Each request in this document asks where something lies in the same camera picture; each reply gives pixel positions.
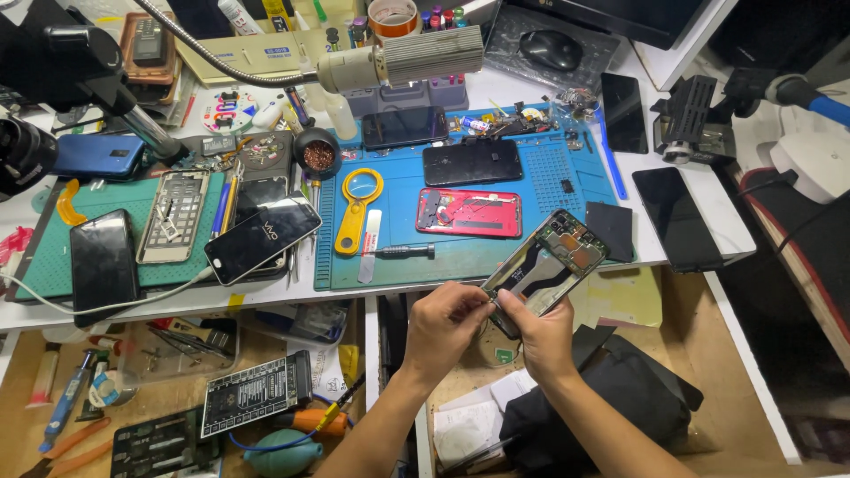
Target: blue silicone repair mat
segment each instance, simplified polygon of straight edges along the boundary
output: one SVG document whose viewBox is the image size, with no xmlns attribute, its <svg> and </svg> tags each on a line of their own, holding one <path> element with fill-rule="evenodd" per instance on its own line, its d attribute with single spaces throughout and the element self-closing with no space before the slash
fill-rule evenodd
<svg viewBox="0 0 850 478">
<path fill-rule="evenodd" d="M 83 186 L 72 197 L 71 204 L 78 213 L 89 219 L 116 209 L 126 209 L 133 224 L 133 243 L 139 244 L 158 185 L 159 179 L 145 179 L 107 184 L 102 191 L 91 191 Z M 182 284 L 207 267 L 207 256 L 203 249 L 213 229 L 215 210 L 223 185 L 224 173 L 213 173 L 210 176 L 195 243 L 189 258 L 183 262 L 168 264 L 140 264 L 139 284 L 142 287 Z M 64 297 L 73 292 L 71 254 L 68 251 L 70 230 L 71 226 L 62 222 L 59 213 L 54 210 L 42 240 L 38 243 L 32 263 L 24 274 L 23 282 L 43 297 Z M 15 297 L 32 299 L 32 295 L 24 288 L 18 289 Z"/>
<path fill-rule="evenodd" d="M 546 108 L 547 104 L 528 106 Z M 491 112 L 492 110 L 454 111 L 451 115 L 480 117 Z M 583 139 L 581 128 L 584 128 L 584 125 L 580 126 L 579 134 L 579 138 Z M 460 139 L 464 134 L 458 132 L 452 133 L 451 136 Z M 416 230 L 417 202 L 419 191 L 425 187 L 422 150 L 428 146 L 403 147 L 390 151 L 386 156 L 376 152 L 359 151 L 357 159 L 344 162 L 334 178 L 322 182 L 320 214 L 324 224 L 316 245 L 315 289 L 380 287 L 486 277 L 492 274 L 498 263 L 510 255 L 553 209 L 567 209 L 583 221 L 587 201 L 617 204 L 596 144 L 592 145 L 593 152 L 589 152 L 587 146 L 578 151 L 568 151 L 563 130 L 510 136 L 509 139 L 517 141 L 523 166 L 522 179 L 464 185 L 456 189 L 519 194 L 523 237 L 493 239 L 419 232 Z M 367 208 L 382 211 L 377 246 L 413 246 L 434 242 L 435 259 L 376 259 L 372 281 L 368 284 L 357 282 L 360 255 L 342 256 L 334 252 L 333 242 L 348 205 L 340 189 L 341 184 L 349 173 L 358 168 L 375 169 L 384 181 L 383 192 Z M 573 192 L 564 193 L 561 186 L 563 179 L 568 179 L 573 185 Z"/>
</svg>

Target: phone motherboard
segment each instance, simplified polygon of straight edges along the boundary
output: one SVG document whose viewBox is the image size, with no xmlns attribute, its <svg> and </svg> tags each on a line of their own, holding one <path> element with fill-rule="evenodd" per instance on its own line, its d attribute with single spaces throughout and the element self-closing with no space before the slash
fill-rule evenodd
<svg viewBox="0 0 850 478">
<path fill-rule="evenodd" d="M 506 288 L 532 314 L 542 316 L 608 254 L 608 247 L 578 219 L 564 209 L 556 209 L 481 288 L 494 300 L 499 289 Z M 517 325 L 498 301 L 490 319 L 509 339 L 519 339 Z"/>
</svg>

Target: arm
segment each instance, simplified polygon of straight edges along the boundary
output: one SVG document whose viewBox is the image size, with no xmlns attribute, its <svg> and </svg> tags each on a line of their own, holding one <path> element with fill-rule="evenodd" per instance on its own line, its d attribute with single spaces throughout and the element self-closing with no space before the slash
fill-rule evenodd
<svg viewBox="0 0 850 478">
<path fill-rule="evenodd" d="M 392 473 L 422 404 L 495 309 L 488 299 L 479 287 L 449 281 L 413 305 L 401 369 L 315 478 L 380 478 Z"/>
<path fill-rule="evenodd" d="M 525 366 L 549 403 L 607 478 L 696 477 L 581 379 L 572 361 L 573 307 L 567 296 L 535 317 L 507 290 L 499 305 L 523 334 Z"/>
</svg>

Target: blue smartphone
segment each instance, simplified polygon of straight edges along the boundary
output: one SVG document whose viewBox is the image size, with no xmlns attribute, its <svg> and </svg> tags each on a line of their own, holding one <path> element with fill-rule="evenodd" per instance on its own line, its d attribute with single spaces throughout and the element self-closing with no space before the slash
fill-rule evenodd
<svg viewBox="0 0 850 478">
<path fill-rule="evenodd" d="M 144 141 L 135 135 L 65 134 L 58 147 L 50 173 L 79 179 L 129 181 L 145 154 Z"/>
</svg>

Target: usb cable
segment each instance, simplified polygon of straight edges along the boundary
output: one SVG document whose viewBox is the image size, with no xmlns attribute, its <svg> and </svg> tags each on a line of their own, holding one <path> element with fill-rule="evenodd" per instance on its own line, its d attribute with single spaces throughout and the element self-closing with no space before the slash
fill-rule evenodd
<svg viewBox="0 0 850 478">
<path fill-rule="evenodd" d="M 136 305 L 149 304 L 151 302 L 156 302 L 157 300 L 163 300 L 163 299 L 171 297 L 175 294 L 183 292 L 184 290 L 189 288 L 192 284 L 200 282 L 200 281 L 206 279 L 207 277 L 211 276 L 212 273 L 213 273 L 213 268 L 211 266 L 207 266 L 204 270 L 202 270 L 201 272 L 198 272 L 197 276 L 192 277 L 191 281 L 188 281 L 185 284 L 183 284 L 182 286 L 177 287 L 174 290 L 170 290 L 166 293 L 161 293 L 159 295 L 155 295 L 154 297 L 149 297 L 147 299 L 137 300 L 135 302 L 124 302 L 123 304 L 104 305 L 103 307 L 98 307 L 96 309 L 79 310 L 79 311 L 74 311 L 74 310 L 68 309 L 67 307 L 63 307 L 61 305 L 54 304 L 53 302 L 50 302 L 49 300 L 38 295 L 35 291 L 30 289 L 29 286 L 27 286 L 25 283 L 21 282 L 20 280 L 14 278 L 12 276 L 8 276 L 6 274 L 0 273 L 0 277 L 3 277 L 5 279 L 9 279 L 10 281 L 18 284 L 19 286 L 23 287 L 24 290 L 26 290 L 28 293 L 32 294 L 32 297 L 35 297 L 36 299 L 38 299 L 43 304 L 49 305 L 50 307 L 53 307 L 54 309 L 58 310 L 59 312 L 62 312 L 63 314 L 68 314 L 68 315 L 71 315 L 71 316 L 82 316 L 82 315 L 86 315 L 86 314 L 93 314 L 95 312 L 101 312 L 103 310 L 119 309 L 119 308 L 122 308 L 122 307 L 135 307 Z"/>
</svg>

